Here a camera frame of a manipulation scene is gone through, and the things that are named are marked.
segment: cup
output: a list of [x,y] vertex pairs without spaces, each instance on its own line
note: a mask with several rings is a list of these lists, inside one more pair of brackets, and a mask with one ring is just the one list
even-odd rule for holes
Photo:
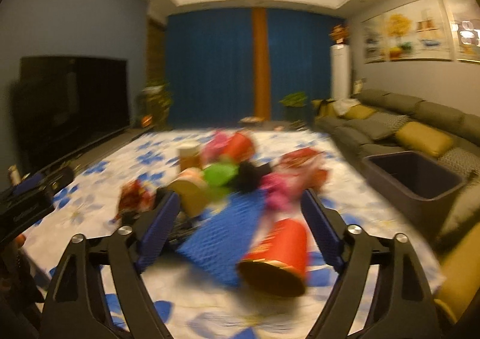
[[268,236],[237,264],[252,288],[281,297],[305,293],[307,230],[293,219],[276,222]]
[[236,132],[229,140],[220,159],[224,162],[240,163],[255,154],[255,145],[247,130]]

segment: white wall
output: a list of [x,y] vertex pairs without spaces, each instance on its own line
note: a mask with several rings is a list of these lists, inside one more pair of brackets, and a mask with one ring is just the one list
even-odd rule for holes
[[365,88],[380,88],[480,115],[480,64],[404,61],[364,64],[361,22],[415,0],[386,0],[349,19],[354,69],[367,79]]
[[128,59],[130,115],[146,80],[145,0],[3,0],[0,3],[0,189],[16,163],[9,88],[28,55]]

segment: blue curtain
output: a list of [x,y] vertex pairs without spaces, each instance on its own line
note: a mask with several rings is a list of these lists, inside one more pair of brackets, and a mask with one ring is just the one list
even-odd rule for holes
[[285,9],[268,9],[267,18],[272,119],[282,120],[279,101],[287,94],[305,91],[309,101],[330,97],[333,42],[328,34],[344,20]]
[[174,128],[236,126],[251,116],[253,40],[250,9],[169,16],[166,79]]

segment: framed picture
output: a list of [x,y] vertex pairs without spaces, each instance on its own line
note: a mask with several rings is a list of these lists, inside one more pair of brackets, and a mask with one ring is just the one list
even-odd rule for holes
[[386,12],[390,60],[452,60],[445,22],[440,0],[418,0]]
[[384,62],[386,59],[383,15],[362,22],[365,63]]
[[456,58],[480,63],[480,7],[476,0],[443,0],[450,21]]

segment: television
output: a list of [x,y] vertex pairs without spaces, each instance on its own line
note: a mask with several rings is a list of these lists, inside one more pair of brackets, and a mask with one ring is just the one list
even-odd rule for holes
[[127,61],[23,57],[10,104],[22,171],[51,168],[130,126]]

